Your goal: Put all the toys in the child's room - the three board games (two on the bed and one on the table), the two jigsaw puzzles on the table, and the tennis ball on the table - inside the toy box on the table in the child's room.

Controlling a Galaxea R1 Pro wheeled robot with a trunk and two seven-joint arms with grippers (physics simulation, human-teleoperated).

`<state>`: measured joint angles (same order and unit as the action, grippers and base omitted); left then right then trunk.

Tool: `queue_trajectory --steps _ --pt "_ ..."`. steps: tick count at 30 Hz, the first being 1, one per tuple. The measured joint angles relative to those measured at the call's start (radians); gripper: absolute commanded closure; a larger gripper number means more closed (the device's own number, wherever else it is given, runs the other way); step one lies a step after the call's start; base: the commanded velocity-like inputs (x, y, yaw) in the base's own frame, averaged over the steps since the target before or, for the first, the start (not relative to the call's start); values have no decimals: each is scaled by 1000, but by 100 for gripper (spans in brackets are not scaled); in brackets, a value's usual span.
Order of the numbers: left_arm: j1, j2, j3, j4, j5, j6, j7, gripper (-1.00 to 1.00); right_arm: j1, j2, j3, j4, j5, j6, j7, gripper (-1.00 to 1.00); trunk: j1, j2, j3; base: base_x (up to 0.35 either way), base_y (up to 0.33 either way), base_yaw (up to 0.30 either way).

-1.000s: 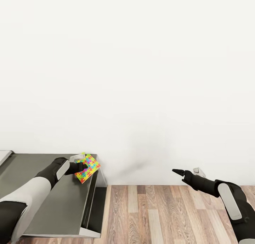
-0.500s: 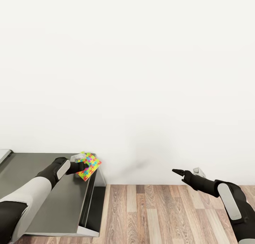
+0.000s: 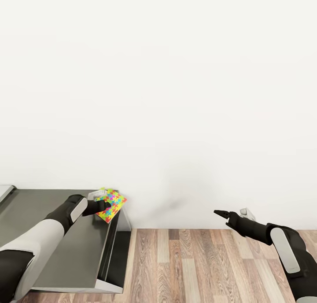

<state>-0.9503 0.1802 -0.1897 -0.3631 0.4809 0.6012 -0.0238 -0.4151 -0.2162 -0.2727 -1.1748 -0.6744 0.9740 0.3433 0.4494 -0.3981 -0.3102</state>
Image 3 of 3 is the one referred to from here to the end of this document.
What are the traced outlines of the jigsaw puzzle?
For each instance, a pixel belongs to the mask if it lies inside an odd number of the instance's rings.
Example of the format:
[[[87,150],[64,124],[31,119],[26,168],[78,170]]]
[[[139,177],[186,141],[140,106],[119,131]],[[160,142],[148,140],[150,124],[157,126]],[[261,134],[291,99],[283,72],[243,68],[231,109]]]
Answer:
[[[107,190],[107,196],[97,198],[96,201],[104,200],[109,202],[111,207],[107,207],[106,210],[97,213],[107,223],[110,223],[112,218],[118,213],[119,209],[126,203],[127,199],[120,195],[117,191],[112,189]]]

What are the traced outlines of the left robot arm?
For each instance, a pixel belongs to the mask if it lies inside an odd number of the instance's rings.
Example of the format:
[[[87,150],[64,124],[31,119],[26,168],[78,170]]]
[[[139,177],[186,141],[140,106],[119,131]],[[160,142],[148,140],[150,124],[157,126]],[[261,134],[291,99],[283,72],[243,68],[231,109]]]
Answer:
[[[45,219],[17,239],[0,248],[0,303],[20,300],[29,292],[54,250],[82,215],[96,214],[111,207],[104,200],[107,190],[69,198]]]

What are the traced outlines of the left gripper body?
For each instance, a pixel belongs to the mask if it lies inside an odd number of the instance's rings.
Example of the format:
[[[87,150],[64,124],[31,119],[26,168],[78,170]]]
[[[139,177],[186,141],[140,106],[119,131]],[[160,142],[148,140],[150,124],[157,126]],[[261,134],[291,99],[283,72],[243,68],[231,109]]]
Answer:
[[[105,201],[91,201],[92,202],[92,210],[88,214],[82,214],[83,217],[96,214],[105,210]]]

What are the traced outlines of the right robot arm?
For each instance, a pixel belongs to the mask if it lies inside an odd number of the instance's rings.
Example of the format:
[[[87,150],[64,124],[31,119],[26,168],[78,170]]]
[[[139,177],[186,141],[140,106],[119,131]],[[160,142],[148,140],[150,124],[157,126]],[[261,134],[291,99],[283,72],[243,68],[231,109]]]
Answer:
[[[214,213],[229,218],[225,224],[241,236],[274,244],[296,303],[317,303],[317,263],[306,251],[299,232],[287,226],[258,223],[248,208],[240,209],[241,215],[234,211]]]

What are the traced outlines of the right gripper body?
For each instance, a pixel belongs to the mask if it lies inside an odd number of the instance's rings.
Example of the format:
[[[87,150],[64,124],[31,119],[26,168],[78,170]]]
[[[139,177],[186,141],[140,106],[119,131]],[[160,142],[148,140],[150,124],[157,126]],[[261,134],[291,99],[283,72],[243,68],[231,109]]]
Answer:
[[[240,217],[236,212],[232,211],[228,223],[243,237],[254,238],[255,221]]]

